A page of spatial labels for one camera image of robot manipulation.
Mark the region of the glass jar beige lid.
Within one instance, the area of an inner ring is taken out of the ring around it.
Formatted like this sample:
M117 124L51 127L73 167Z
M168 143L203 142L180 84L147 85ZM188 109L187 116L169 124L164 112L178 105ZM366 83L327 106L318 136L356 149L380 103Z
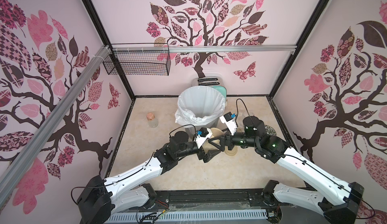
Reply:
M205 151L205 153L207 153L207 152L210 151L210 150L217 150L217 148L214 147L212 144L210 144L210 143L208 142L208 140L206 140L206 141L203 143L202 148L203 148L203 150Z

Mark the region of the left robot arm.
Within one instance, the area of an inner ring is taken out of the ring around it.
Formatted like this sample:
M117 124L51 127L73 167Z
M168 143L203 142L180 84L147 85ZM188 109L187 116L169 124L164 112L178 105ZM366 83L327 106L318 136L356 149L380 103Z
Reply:
M147 180L170 171L186 156L195 154L207 163L224 150L225 144L213 137L210 129L202 128L193 139L184 131L176 132L144 163L113 177L95 176L82 186L82 193L75 200L81 223L103 224L119 211L151 207L157 195Z

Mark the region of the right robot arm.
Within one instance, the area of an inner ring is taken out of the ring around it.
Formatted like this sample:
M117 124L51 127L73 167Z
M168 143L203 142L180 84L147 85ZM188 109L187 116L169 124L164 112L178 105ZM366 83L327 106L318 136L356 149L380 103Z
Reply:
M202 128L199 137L219 151L232 150L236 146L252 147L262 158L277 164L308 183L313 190L289 187L271 180L261 196L268 205L288 203L322 215L331 224L353 224L360 217L359 208L364 204L364 188L356 182L348 183L324 171L293 148L283 139L267 133L265 123L255 116L243 120L243 132L237 131L236 115L221 117L228 131L214 136L211 129Z

